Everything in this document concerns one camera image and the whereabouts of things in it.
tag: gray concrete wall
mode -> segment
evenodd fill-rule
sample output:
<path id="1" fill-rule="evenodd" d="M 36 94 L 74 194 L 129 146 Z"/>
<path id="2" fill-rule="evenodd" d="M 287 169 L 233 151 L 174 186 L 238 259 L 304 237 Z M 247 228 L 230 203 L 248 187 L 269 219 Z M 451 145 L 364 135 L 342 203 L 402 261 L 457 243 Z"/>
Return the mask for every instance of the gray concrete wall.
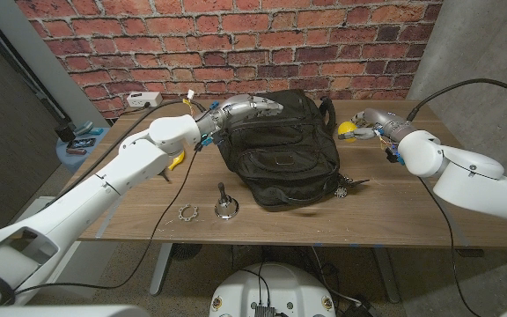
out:
<path id="1" fill-rule="evenodd" d="M 507 83 L 507 0 L 445 0 L 407 99 L 474 77 Z M 472 84 L 429 104 L 466 149 L 498 160 L 507 174 L 506 90 Z"/>

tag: yellow ball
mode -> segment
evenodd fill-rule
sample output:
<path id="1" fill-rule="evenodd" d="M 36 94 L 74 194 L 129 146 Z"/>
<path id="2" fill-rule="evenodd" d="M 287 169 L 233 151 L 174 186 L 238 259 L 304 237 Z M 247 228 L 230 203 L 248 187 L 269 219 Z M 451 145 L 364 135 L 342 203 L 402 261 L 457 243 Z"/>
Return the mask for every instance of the yellow ball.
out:
<path id="1" fill-rule="evenodd" d="M 355 129 L 357 129 L 357 125 L 355 125 L 353 122 L 344 122 L 344 123 L 340 124 L 340 126 L 338 127 L 338 134 L 341 135 L 341 134 L 353 131 Z M 356 141 L 356 139 L 354 137 L 351 137 L 349 139 L 345 139 L 345 142 L 347 142 L 347 143 L 354 143 L 355 141 Z"/>

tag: white power strip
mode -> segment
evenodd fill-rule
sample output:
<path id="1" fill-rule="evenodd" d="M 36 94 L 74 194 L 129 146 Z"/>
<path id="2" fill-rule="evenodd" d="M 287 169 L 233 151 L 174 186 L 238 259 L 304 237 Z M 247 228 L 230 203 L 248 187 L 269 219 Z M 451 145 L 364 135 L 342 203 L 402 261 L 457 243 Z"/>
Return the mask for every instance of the white power strip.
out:
<path id="1" fill-rule="evenodd" d="M 150 107 L 157 107 L 162 102 L 162 95 L 159 92 L 131 92 L 127 101 L 131 107 L 144 107 L 150 102 Z"/>

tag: red brick wall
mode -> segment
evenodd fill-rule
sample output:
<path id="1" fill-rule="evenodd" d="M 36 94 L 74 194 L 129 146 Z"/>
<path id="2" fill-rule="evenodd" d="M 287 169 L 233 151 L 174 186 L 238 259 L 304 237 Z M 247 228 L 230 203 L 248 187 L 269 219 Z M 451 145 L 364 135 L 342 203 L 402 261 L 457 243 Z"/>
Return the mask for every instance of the red brick wall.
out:
<path id="1" fill-rule="evenodd" d="M 105 117 L 131 91 L 403 99 L 436 0 L 17 0 Z"/>

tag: table leg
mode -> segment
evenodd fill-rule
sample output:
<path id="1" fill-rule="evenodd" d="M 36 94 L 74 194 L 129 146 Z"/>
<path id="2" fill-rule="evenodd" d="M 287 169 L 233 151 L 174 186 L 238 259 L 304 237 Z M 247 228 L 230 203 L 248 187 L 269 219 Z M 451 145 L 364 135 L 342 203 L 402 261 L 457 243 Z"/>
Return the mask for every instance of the table leg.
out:
<path id="1" fill-rule="evenodd" d="M 167 273 L 172 246 L 173 243 L 162 243 L 162 246 L 159 249 L 156 268 L 154 269 L 154 275 L 151 278 L 150 294 L 152 296 L 159 295 L 162 290 L 162 284 L 164 283 L 165 274 Z"/>
<path id="2" fill-rule="evenodd" d="M 393 303 L 400 303 L 400 292 L 394 279 L 393 265 L 388 251 L 384 247 L 374 247 L 373 253 L 375 254 L 375 262 L 378 265 L 378 271 L 383 279 L 383 284 L 386 288 L 386 296 L 388 300 Z"/>

